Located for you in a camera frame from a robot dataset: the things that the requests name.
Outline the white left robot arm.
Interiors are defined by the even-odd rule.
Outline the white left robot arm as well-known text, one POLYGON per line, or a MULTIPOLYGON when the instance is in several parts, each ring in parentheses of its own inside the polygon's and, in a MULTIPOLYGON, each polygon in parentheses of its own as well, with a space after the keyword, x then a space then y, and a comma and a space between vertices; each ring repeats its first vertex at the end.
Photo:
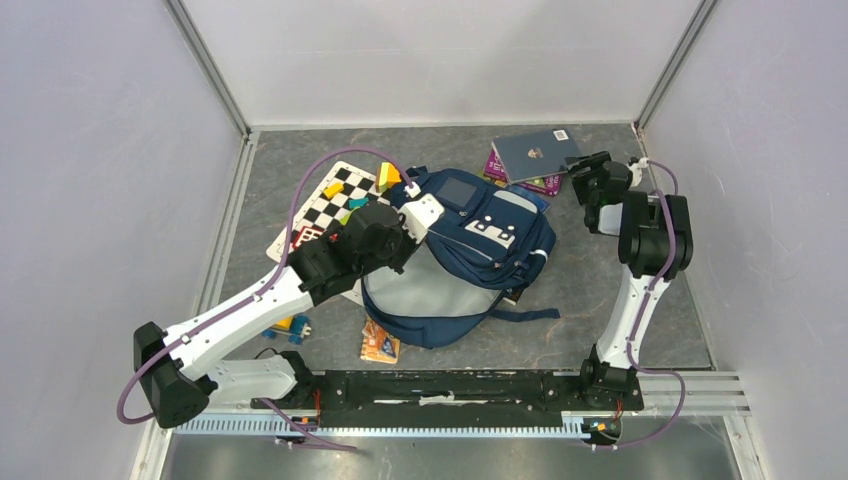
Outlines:
POLYGON ((369 203, 213 309, 167 329, 153 322, 140 326, 133 334, 135 372, 125 389, 142 387, 149 416, 163 429, 190 421, 212 402, 267 397, 306 405, 314 381, 286 358, 228 361, 226 355, 278 320, 352 290, 378 269, 401 273, 443 213, 430 194, 398 209, 369 203))

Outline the navy blue student backpack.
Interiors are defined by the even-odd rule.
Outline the navy blue student backpack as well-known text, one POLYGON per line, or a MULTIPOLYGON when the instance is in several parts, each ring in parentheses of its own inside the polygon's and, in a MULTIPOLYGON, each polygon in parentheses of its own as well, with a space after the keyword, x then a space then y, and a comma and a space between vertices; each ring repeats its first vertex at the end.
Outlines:
POLYGON ((556 319, 556 308, 499 307, 540 275, 556 243, 543 207, 464 170, 408 169, 443 216, 397 274, 377 270, 361 281, 366 314, 401 342, 422 348, 450 345, 483 320, 519 323, 556 319))

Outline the dark blue hardcover book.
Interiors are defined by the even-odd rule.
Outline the dark blue hardcover book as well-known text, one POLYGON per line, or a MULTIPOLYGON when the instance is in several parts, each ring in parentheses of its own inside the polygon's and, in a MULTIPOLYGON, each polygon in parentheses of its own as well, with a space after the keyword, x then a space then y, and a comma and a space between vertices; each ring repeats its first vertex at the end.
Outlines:
POLYGON ((563 127, 499 136, 491 147, 510 184, 562 174, 582 156, 577 141, 563 127))

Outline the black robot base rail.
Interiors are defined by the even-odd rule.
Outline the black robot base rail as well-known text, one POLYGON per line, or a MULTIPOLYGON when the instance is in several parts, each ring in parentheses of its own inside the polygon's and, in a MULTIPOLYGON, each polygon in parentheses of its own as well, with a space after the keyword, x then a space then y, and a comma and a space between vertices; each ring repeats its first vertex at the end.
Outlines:
POLYGON ((275 401, 321 427, 555 427, 564 412, 638 412, 641 388, 589 387, 555 370, 327 370, 275 401))

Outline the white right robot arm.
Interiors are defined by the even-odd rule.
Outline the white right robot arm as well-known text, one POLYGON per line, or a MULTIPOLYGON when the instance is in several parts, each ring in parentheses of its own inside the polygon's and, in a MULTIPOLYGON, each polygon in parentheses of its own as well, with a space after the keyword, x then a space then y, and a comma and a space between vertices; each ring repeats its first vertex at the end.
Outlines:
POLYGON ((688 200, 679 191, 639 190, 653 162, 614 161, 606 152, 579 157, 572 187, 593 234, 618 239, 622 283, 610 321, 581 365, 577 392, 591 408, 633 397, 642 371, 640 352, 650 319, 671 282, 691 263, 694 240, 688 200))

